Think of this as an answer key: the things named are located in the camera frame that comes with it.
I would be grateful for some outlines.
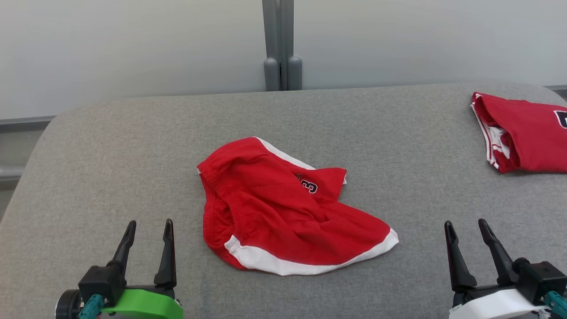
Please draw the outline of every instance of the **gray fabric surface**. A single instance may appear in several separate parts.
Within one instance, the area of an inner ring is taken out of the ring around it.
[[[566,105],[542,87],[468,83],[138,98],[64,113],[42,135],[0,224],[0,317],[51,317],[64,290],[112,257],[131,219],[129,284],[153,281],[173,219],[186,318],[445,318],[448,219],[480,285],[496,282],[481,217],[512,258],[567,271],[567,177],[489,166],[468,107],[474,91]],[[315,167],[346,168],[341,201],[389,223],[399,245],[309,277],[222,262],[202,240],[196,165],[247,136]]]

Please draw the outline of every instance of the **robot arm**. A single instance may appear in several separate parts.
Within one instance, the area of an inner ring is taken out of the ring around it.
[[[183,318],[183,309],[174,293],[177,276],[173,222],[166,221],[162,260],[153,285],[126,285],[124,275],[135,233],[136,221],[133,220],[112,260],[104,267],[91,266],[80,280],[79,290],[67,290],[61,295],[57,301],[56,319],[92,319],[101,312],[119,313],[130,318]]]
[[[549,309],[550,318],[567,319],[567,302],[562,297],[567,276],[549,262],[530,263],[525,258],[512,262],[510,256],[484,219],[479,219],[484,243],[490,248],[498,272],[496,285],[476,286],[459,250],[459,239],[450,221],[445,239],[455,292],[450,319],[504,319]]]

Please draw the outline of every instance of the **white fabric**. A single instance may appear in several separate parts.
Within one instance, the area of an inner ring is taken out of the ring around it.
[[[481,97],[482,95],[476,94],[476,98]],[[475,103],[472,102],[471,104],[472,111],[475,113],[476,120],[479,122],[480,129],[483,132],[484,140],[486,141],[486,160],[498,169],[498,162],[496,161],[496,157],[494,156],[494,151],[498,151],[508,159],[510,159],[510,148],[502,143],[500,137],[506,133],[506,130],[500,127],[491,127],[484,123],[479,115],[476,113]]]
[[[392,249],[399,242],[397,233],[390,229],[386,238],[370,250],[352,258],[339,265],[307,265],[303,263],[286,261],[279,259],[268,251],[254,247],[242,246],[238,238],[234,235],[225,243],[225,248],[233,255],[238,262],[248,269],[258,269],[267,272],[273,272],[280,276],[287,275],[317,275],[329,272],[341,267],[348,266],[352,263],[365,261],[381,255]]]
[[[305,164],[304,162],[298,160],[297,158],[291,157],[289,155],[287,155],[286,153],[280,151],[279,149],[277,149],[274,145],[264,141],[263,139],[254,136],[254,138],[257,138],[260,142],[262,142],[263,146],[270,151],[271,153],[273,153],[274,155],[276,155],[277,157],[281,158],[284,161],[290,162],[295,166],[299,166],[302,167],[304,169],[307,170],[315,170],[316,168],[314,168],[311,165]],[[343,185],[346,185],[346,177],[342,182]]]
[[[505,319],[543,308],[531,304],[518,290],[506,289],[454,307],[449,319]]]

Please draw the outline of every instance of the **white trim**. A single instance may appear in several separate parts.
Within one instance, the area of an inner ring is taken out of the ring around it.
[[[286,261],[279,259],[268,251],[254,246],[242,246],[240,241],[234,237],[230,237],[225,243],[225,248],[233,255],[238,262],[248,269],[258,269],[272,272],[280,276],[288,275],[317,275],[324,272],[332,271],[341,267],[348,266],[352,263],[365,261],[381,255],[394,247],[399,242],[397,234],[390,229],[385,239],[372,247],[372,249],[352,258],[339,265],[307,265],[303,263]]]
[[[492,151],[490,149],[490,146],[492,145],[492,142],[490,141],[490,137],[488,137],[488,134],[486,133],[486,127],[484,125],[484,123],[480,120],[479,115],[476,113],[475,110],[475,103],[473,102],[471,104],[471,108],[472,108],[472,112],[475,114],[476,116],[476,120],[479,122],[479,126],[480,126],[480,130],[483,132],[483,136],[484,136],[484,140],[486,141],[486,160],[491,162],[492,160]]]
[[[287,155],[286,153],[280,151],[279,149],[277,149],[274,145],[264,141],[263,139],[253,136],[254,138],[257,138],[262,144],[263,146],[270,151],[271,153],[273,153],[275,156],[281,158],[282,160],[285,160],[287,162],[292,163],[295,166],[299,166],[301,168],[307,169],[307,170],[315,170],[316,168],[314,168],[311,165],[305,164],[304,162],[298,160],[297,158],[291,157],[289,155]],[[346,177],[342,182],[343,185],[346,185]]]
[[[476,94],[476,98],[482,97],[482,95]],[[503,128],[498,127],[491,127],[488,124],[484,123],[479,115],[476,113],[475,103],[472,102],[471,108],[473,113],[475,114],[476,120],[479,122],[480,130],[483,132],[484,140],[486,142],[486,160],[498,169],[500,166],[496,161],[496,157],[494,156],[494,150],[499,151],[500,153],[504,154],[507,159],[510,159],[510,148],[502,143],[500,137],[502,134],[506,133],[506,130]]]
[[[563,127],[563,125],[561,125],[561,118],[559,118],[559,113],[558,113],[558,112],[567,113],[567,111],[556,110],[556,111],[553,112],[553,113],[555,113],[555,116],[557,116],[557,120],[559,121],[559,126],[561,126],[562,128],[567,129],[567,127]]]

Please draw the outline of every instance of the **red basketball shorts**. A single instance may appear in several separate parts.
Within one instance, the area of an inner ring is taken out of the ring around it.
[[[475,92],[471,107],[500,173],[567,172],[567,108]]]
[[[198,169],[203,238],[238,269],[316,275],[398,243],[382,220],[338,202],[344,169],[314,169],[257,137],[222,146]]]

